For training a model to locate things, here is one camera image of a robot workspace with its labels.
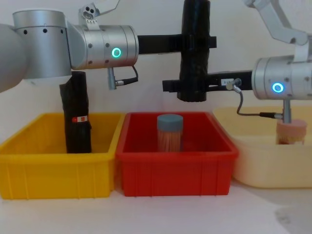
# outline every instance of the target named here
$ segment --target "yellow bin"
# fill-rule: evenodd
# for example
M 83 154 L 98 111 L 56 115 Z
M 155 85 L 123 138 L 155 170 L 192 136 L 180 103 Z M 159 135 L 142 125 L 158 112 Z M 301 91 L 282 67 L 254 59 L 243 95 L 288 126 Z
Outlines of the yellow bin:
M 92 154 L 67 154 L 63 114 L 44 114 L 0 146 L 3 199 L 108 197 L 124 114 L 90 114 Z

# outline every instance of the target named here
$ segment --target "white wall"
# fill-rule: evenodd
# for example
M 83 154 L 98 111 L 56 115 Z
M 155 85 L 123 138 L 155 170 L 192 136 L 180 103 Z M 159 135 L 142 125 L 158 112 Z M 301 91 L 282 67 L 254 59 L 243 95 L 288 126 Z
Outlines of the white wall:
M 294 27 L 312 32 L 312 0 L 280 0 Z M 211 50 L 209 72 L 252 69 L 260 57 L 293 54 L 293 47 L 271 39 L 259 14 L 242 0 L 211 0 L 211 35 L 218 48 Z M 12 13 L 21 8 L 48 7 L 78 23 L 77 12 L 86 0 L 0 0 L 0 22 L 13 24 Z M 121 0 L 117 10 L 99 18 L 101 24 L 129 24 L 139 35 L 178 34 L 183 0 Z M 178 79 L 180 54 L 140 56 L 136 64 L 139 83 L 108 91 L 106 70 L 87 72 L 91 112 L 210 111 L 237 106 L 232 92 L 208 93 L 204 103 L 184 103 L 176 94 L 163 93 L 161 81 Z M 131 68 L 116 69 L 117 78 L 133 76 Z M 281 104 L 256 100 L 246 92 L 246 106 Z M 34 87 L 23 81 L 0 94 L 0 140 L 40 113 L 61 112 L 58 87 Z

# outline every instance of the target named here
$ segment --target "green indicator light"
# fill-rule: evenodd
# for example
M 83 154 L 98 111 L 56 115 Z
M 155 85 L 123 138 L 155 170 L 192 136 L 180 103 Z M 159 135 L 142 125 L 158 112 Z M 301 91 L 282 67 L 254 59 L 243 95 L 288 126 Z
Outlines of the green indicator light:
M 113 50 L 112 50 L 112 56 L 114 57 L 114 58 L 119 58 L 120 56 L 121 56 L 121 50 L 119 49 L 119 48 L 114 48 Z

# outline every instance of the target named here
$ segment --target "gray lid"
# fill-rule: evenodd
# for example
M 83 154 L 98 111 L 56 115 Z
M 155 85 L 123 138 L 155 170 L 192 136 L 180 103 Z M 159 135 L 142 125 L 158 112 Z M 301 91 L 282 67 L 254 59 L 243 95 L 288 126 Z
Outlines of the gray lid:
M 173 114 L 158 116 L 157 128 L 165 132 L 180 132 L 183 130 L 183 117 Z

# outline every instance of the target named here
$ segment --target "beige bin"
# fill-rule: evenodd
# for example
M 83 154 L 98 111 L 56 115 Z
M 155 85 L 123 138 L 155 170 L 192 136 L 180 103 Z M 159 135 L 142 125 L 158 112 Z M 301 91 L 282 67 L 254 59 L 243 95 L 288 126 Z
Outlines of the beige bin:
M 259 188 L 312 188 L 312 107 L 292 107 L 293 119 L 308 123 L 304 146 L 276 145 L 276 120 L 238 116 L 236 109 L 214 110 L 214 116 L 240 150 L 234 178 Z M 281 111 L 281 107 L 242 109 L 242 113 Z

